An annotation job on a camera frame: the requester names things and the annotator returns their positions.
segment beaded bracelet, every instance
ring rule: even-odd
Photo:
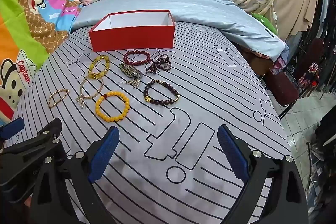
[[[115,116],[115,117],[108,117],[107,115],[103,114],[100,112],[100,104],[101,102],[106,99],[109,96],[120,96],[124,102],[125,102],[125,109],[123,111],[123,113],[119,116]],[[130,109],[130,105],[129,105],[129,99],[125,96],[125,94],[119,92],[119,91],[109,91],[106,94],[104,94],[103,96],[101,96],[98,101],[96,102],[96,113],[97,115],[102,118],[104,121],[107,122],[118,122],[120,120],[122,120],[124,117],[127,116],[128,110]]]
[[[144,60],[144,61],[130,62],[130,61],[128,61],[127,58],[131,54],[143,54],[143,55],[147,56],[147,59]],[[140,66],[140,65],[143,65],[143,64],[147,64],[150,61],[150,59],[151,59],[151,55],[148,52],[144,52],[144,51],[130,51],[130,52],[125,53],[125,55],[124,55],[124,62],[129,66]]]
[[[51,98],[52,98],[55,94],[60,93],[60,92],[62,92],[62,91],[65,91],[65,95],[64,95],[61,99],[59,99],[56,103],[54,103],[53,105],[50,105]],[[68,89],[63,89],[63,90],[57,90],[56,92],[52,93],[52,94],[50,95],[50,97],[49,97],[49,100],[48,100],[48,107],[49,107],[49,108],[52,108],[52,107],[54,107],[55,105],[57,105],[60,101],[62,101],[62,100],[68,95],[69,92],[70,92],[70,90],[68,90]]]
[[[92,72],[93,68],[95,67],[95,64],[100,60],[100,59],[104,59],[106,64],[105,64],[105,69],[101,72]],[[109,71],[110,69],[110,59],[108,56],[106,55],[100,55],[100,56],[97,56],[92,64],[90,65],[89,67],[89,71],[88,71],[88,76],[89,78],[91,79],[100,79],[102,78],[104,75],[107,74],[107,72]]]
[[[161,101],[159,101],[159,100],[155,100],[152,97],[150,97],[148,95],[148,91],[151,88],[151,86],[155,84],[155,82],[159,83],[159,84],[163,85],[165,88],[169,89],[170,92],[176,96],[176,99],[175,100],[171,99],[171,100],[165,100],[165,101],[161,100]],[[145,87],[145,90],[143,92],[143,96],[145,97],[146,102],[150,102],[151,104],[162,105],[162,106],[163,105],[169,105],[169,104],[173,105],[174,103],[176,103],[180,99],[179,93],[173,88],[173,86],[169,85],[166,82],[162,82],[160,80],[150,81]]]

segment red box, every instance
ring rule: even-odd
[[[173,48],[175,24],[169,10],[109,14],[89,36],[94,52],[137,48]]]

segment chair leg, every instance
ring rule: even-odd
[[[281,120],[290,110],[291,108],[295,105],[297,100],[295,100],[293,103],[289,104],[287,108],[279,115],[279,119]]]

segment dark red beaded bracelet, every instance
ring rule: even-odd
[[[144,60],[144,61],[130,62],[130,61],[128,61],[128,56],[131,55],[131,54],[143,54],[143,55],[147,56],[147,59]],[[124,62],[129,66],[144,65],[144,64],[147,64],[150,60],[151,60],[151,55],[148,52],[144,52],[144,51],[130,51],[130,52],[125,53],[125,55],[124,55]]]
[[[176,99],[175,99],[175,100],[171,99],[171,100],[165,100],[165,101],[164,101],[164,100],[161,100],[161,101],[159,101],[159,100],[155,100],[155,99],[153,99],[152,97],[150,97],[150,96],[148,95],[149,89],[150,89],[151,86],[154,85],[155,83],[159,83],[159,84],[163,85],[165,88],[169,89],[170,92],[176,96]],[[145,97],[145,101],[146,101],[146,102],[149,102],[149,103],[151,103],[151,104],[156,104],[156,105],[162,105],[162,106],[163,106],[163,105],[169,105],[169,104],[173,105],[174,103],[176,103],[176,102],[180,99],[180,95],[179,95],[179,93],[176,91],[176,89],[173,88],[173,86],[169,85],[169,84],[166,83],[166,82],[162,82],[162,81],[160,81],[160,80],[152,80],[152,81],[150,81],[150,82],[146,85],[146,87],[145,87],[145,90],[144,90],[144,92],[143,92],[143,96]]]

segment blue clamp pad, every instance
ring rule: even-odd
[[[119,130],[116,127],[111,127],[110,129],[111,132],[109,133],[109,136],[100,146],[91,161],[91,172],[88,176],[88,180],[91,183],[94,183],[102,177],[105,168],[119,143]]]
[[[17,118],[10,123],[0,127],[0,137],[5,140],[9,140],[16,133],[23,130],[25,123],[22,118]]]
[[[222,125],[218,128],[217,139],[235,176],[246,184],[249,179],[249,164],[235,143],[236,138],[226,125]]]

